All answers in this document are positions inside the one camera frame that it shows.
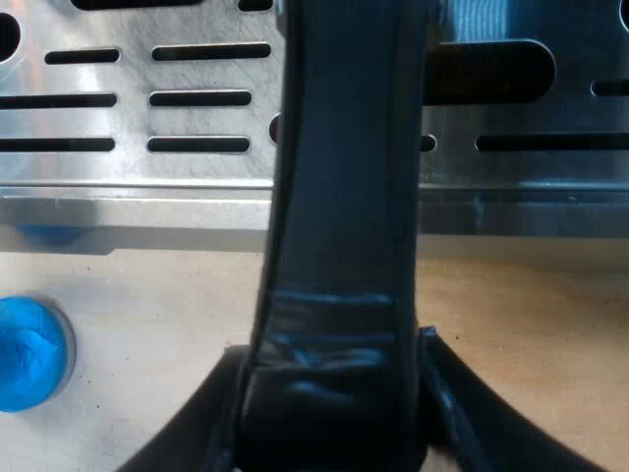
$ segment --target ventilation slot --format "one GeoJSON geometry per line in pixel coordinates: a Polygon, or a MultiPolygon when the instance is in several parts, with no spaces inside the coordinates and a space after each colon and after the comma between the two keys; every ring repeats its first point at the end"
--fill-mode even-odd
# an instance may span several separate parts
{"type": "Polygon", "coordinates": [[[20,45],[20,25],[11,15],[0,13],[0,62],[9,59],[20,45]]]}
{"type": "Polygon", "coordinates": [[[0,140],[0,152],[108,152],[111,138],[49,138],[0,140]]]}
{"type": "Polygon", "coordinates": [[[108,108],[114,106],[116,101],[117,98],[114,93],[0,96],[0,110],[108,108]]]}
{"type": "Polygon", "coordinates": [[[622,0],[620,4],[620,19],[624,27],[629,29],[629,5],[627,4],[627,0],[622,0]]]}
{"type": "Polygon", "coordinates": [[[246,90],[155,91],[152,106],[247,106],[252,95],[246,90]]]}
{"type": "Polygon", "coordinates": [[[200,44],[195,46],[162,46],[153,49],[155,61],[203,61],[214,59],[259,59],[268,57],[271,46],[266,42],[234,44],[200,44]]]}
{"type": "Polygon", "coordinates": [[[72,0],[81,10],[112,10],[116,8],[181,7],[196,5],[203,0],[72,0]]]}
{"type": "Polygon", "coordinates": [[[268,135],[271,140],[277,144],[279,143],[279,127],[282,124],[282,114],[275,115],[268,125],[268,135]]]}
{"type": "Polygon", "coordinates": [[[531,151],[531,150],[626,150],[629,134],[583,135],[506,135],[481,136],[476,141],[478,150],[531,151]]]}
{"type": "Polygon", "coordinates": [[[629,81],[595,81],[592,93],[596,96],[629,95],[629,81]]]}
{"type": "Polygon", "coordinates": [[[552,56],[535,42],[443,44],[428,55],[426,105],[524,103],[554,77],[552,56]]]}
{"type": "Polygon", "coordinates": [[[270,10],[273,6],[273,0],[240,0],[238,8],[243,12],[263,12],[270,10]]]}
{"type": "Polygon", "coordinates": [[[152,152],[246,152],[249,139],[231,136],[157,137],[148,140],[152,152]]]}
{"type": "Polygon", "coordinates": [[[116,48],[80,49],[75,51],[53,51],[46,54],[46,64],[92,64],[116,62],[120,59],[120,51],[116,48]]]}

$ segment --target blue rubber cap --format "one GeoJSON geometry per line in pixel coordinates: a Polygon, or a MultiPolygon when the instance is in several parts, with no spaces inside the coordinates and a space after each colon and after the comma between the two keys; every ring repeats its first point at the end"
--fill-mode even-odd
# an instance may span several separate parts
{"type": "Polygon", "coordinates": [[[69,340],[51,309],[31,298],[0,300],[0,411],[32,408],[60,387],[69,340]]]}

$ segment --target wooden surface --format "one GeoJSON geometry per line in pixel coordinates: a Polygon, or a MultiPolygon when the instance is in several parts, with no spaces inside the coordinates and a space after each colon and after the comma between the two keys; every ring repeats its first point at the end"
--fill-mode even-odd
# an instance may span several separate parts
{"type": "MultiPolygon", "coordinates": [[[[419,264],[422,325],[547,432],[629,470],[629,272],[419,264]]],[[[432,458],[425,470],[454,470],[432,458]]]]}
{"type": "MultiPolygon", "coordinates": [[[[247,342],[261,256],[0,254],[0,295],[58,301],[77,333],[68,386],[0,415],[0,472],[110,472],[163,426],[229,344],[247,342]]],[[[629,471],[629,270],[419,263],[422,325],[507,401],[629,471]]],[[[456,470],[431,454],[428,472],[456,470]]]]}

